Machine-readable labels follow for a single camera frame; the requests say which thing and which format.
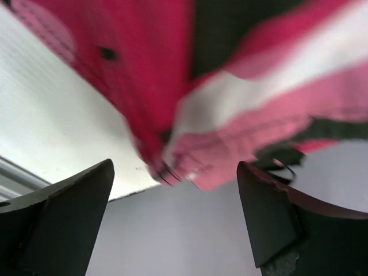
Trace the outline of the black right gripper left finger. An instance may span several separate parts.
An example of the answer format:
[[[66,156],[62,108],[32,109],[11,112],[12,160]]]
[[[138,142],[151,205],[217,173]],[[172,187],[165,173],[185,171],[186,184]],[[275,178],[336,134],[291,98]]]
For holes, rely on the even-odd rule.
[[[85,275],[113,181],[106,159],[1,202],[1,275]]]

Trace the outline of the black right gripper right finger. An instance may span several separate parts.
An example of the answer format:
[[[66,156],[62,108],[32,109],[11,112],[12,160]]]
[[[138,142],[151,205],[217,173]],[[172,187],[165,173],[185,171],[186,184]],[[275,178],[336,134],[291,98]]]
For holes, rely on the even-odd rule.
[[[367,214],[298,191],[246,163],[237,182],[263,275],[366,275]]]

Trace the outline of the pink camo trousers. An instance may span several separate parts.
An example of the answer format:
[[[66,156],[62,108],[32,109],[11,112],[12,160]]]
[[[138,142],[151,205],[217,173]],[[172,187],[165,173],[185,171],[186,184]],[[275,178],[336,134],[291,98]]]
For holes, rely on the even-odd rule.
[[[125,117],[160,183],[211,190],[367,139],[366,1],[2,1]]]

